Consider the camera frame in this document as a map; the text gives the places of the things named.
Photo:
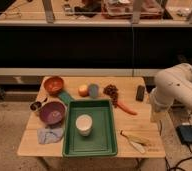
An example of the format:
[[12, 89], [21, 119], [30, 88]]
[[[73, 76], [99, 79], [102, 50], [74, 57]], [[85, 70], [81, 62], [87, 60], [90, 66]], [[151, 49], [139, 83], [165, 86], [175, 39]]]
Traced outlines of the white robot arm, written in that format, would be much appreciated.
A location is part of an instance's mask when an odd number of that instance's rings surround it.
[[192, 110], [192, 65], [181, 63], [154, 76], [155, 87], [149, 94], [151, 121], [158, 122], [175, 100]]

